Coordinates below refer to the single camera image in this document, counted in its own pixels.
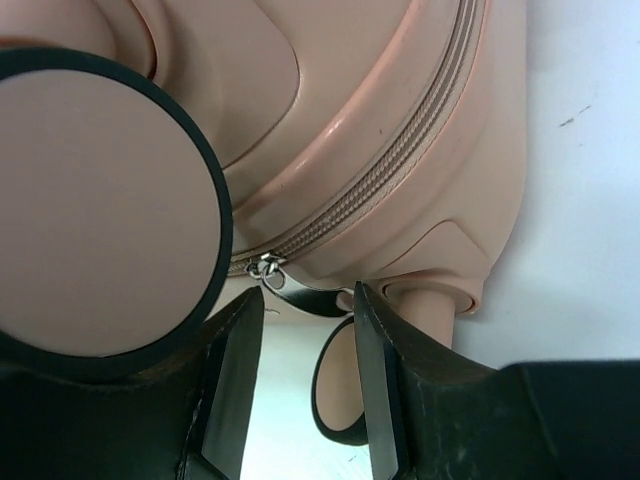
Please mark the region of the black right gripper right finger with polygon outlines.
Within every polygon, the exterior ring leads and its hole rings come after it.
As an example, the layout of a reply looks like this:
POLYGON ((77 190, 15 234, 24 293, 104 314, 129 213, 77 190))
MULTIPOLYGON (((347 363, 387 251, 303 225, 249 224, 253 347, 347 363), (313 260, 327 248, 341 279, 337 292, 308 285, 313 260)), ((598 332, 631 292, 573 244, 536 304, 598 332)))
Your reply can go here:
POLYGON ((355 340, 377 479, 635 479, 639 364, 524 362, 494 370, 355 289, 355 340))

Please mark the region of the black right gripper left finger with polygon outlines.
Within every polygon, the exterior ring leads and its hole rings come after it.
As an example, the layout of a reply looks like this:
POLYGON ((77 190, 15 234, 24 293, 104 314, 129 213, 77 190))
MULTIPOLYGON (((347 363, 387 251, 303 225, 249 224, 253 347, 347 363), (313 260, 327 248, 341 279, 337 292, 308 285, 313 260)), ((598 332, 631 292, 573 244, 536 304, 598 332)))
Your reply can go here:
POLYGON ((245 290, 188 345, 122 380, 80 383, 1 364, 5 479, 236 479, 264 325, 245 290))

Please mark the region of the pink hard-shell suitcase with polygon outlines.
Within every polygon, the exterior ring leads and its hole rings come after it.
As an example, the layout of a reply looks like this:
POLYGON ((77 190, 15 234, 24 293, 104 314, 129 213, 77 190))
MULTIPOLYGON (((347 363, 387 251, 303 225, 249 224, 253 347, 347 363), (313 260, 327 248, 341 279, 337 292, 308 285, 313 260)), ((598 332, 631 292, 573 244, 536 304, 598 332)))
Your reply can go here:
POLYGON ((116 379, 227 277, 443 343, 524 187, 522 1, 5 1, 1 357, 116 379))

